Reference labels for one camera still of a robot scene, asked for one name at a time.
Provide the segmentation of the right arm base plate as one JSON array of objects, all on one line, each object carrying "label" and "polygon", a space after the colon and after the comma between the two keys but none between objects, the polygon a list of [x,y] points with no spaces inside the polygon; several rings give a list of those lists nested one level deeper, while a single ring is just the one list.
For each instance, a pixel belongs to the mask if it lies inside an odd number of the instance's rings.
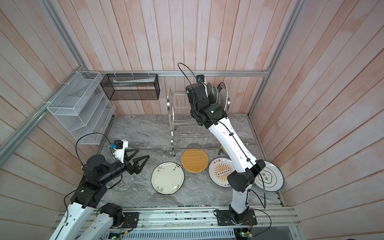
[{"label": "right arm base plate", "polygon": [[254,210],[246,210],[242,214],[237,214],[233,210],[214,210],[219,226],[255,226],[257,219]]}]

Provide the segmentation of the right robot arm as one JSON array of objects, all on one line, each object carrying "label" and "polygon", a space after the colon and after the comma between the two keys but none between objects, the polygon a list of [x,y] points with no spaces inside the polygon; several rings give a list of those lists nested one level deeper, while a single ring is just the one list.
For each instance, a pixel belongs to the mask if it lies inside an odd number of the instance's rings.
[{"label": "right robot arm", "polygon": [[191,116],[200,126],[208,129],[225,148],[235,170],[227,177],[233,189],[232,201],[227,211],[218,212],[218,224],[239,225],[247,220],[248,191],[258,174],[266,166],[264,160],[257,160],[236,134],[223,107],[208,97],[208,90],[202,83],[186,87],[191,105]]}]

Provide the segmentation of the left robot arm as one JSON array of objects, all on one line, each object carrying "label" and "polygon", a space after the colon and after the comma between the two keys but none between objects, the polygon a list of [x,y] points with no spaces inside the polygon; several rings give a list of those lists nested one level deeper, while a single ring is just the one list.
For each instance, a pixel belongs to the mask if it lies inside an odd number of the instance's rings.
[{"label": "left robot arm", "polygon": [[[66,213],[50,237],[51,240],[73,240],[77,237],[84,222],[97,208],[100,200],[107,192],[107,183],[122,177],[123,173],[139,174],[150,159],[149,155],[135,157],[138,149],[128,149],[123,152],[123,161],[107,162],[105,156],[94,155],[82,167],[84,172],[79,186],[74,190]],[[131,230],[135,224],[130,224],[119,205],[108,203],[102,206],[94,222],[82,233],[80,240],[98,240],[108,229],[122,229],[127,224]]]}]

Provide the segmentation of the yellow woven pattern plate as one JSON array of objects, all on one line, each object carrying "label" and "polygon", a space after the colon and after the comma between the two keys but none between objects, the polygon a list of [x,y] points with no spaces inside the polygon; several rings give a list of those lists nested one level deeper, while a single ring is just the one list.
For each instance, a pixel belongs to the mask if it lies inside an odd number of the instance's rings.
[{"label": "yellow woven pattern plate", "polygon": [[228,153],[226,152],[226,149],[225,149],[224,147],[222,147],[221,150],[222,150],[222,152],[223,152],[224,154],[226,154],[226,155],[228,154]]}]

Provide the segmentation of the stainless steel dish rack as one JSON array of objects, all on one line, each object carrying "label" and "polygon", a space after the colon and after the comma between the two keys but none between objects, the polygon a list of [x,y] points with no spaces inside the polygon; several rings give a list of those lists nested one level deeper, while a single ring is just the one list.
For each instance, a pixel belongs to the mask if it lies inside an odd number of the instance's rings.
[{"label": "stainless steel dish rack", "polygon": [[173,92],[169,89],[167,108],[173,155],[176,154],[176,150],[188,149],[216,150],[218,154],[222,153],[222,145],[216,137],[192,118],[185,92]]}]

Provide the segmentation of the cream floral plate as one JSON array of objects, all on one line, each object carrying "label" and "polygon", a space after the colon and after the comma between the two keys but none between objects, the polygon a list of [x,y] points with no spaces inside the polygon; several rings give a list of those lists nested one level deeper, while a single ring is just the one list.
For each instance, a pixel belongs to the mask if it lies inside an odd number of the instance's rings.
[{"label": "cream floral plate", "polygon": [[151,184],[157,193],[172,195],[183,186],[185,180],[184,170],[173,162],[158,165],[151,176]]}]

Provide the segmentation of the orange woven pattern plate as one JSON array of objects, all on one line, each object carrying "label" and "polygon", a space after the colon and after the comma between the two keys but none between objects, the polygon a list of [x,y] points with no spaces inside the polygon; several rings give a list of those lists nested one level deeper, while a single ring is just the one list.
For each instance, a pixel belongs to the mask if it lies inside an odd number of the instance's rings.
[{"label": "orange woven pattern plate", "polygon": [[186,150],[181,162],[188,172],[201,173],[207,168],[209,157],[204,150]]}]

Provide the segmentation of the large teal plate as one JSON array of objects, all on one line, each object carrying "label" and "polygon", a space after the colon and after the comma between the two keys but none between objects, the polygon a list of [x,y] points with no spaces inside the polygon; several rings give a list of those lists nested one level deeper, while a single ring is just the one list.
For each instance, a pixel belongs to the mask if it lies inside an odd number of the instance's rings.
[{"label": "large teal plate", "polygon": [[213,94],[213,87],[211,83],[207,83],[207,95],[210,101],[213,101],[214,99],[214,94]]}]

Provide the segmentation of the small orange sunburst plate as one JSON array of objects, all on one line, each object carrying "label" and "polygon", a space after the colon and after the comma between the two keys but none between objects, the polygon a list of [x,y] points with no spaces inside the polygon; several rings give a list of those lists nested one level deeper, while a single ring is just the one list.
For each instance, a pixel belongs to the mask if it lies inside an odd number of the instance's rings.
[{"label": "small orange sunburst plate", "polygon": [[213,87],[212,89],[213,89],[212,92],[214,95],[214,103],[218,103],[218,90],[216,87]]}]

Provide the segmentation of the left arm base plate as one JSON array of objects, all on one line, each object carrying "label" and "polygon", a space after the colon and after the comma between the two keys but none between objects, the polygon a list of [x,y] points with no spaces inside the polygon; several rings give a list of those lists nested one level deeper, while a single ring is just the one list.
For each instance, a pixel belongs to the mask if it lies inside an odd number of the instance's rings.
[{"label": "left arm base plate", "polygon": [[139,212],[123,212],[124,220],[122,228],[128,230],[137,228],[139,215]]}]

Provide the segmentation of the white plate green lettered rim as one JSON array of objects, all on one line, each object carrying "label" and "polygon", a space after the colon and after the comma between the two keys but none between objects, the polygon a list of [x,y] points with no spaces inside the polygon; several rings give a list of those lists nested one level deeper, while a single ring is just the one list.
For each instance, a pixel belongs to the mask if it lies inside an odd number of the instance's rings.
[{"label": "white plate green lettered rim", "polygon": [[230,97],[227,90],[227,85],[224,82],[221,82],[218,87],[218,104],[224,109],[225,112],[229,110],[230,107]]}]

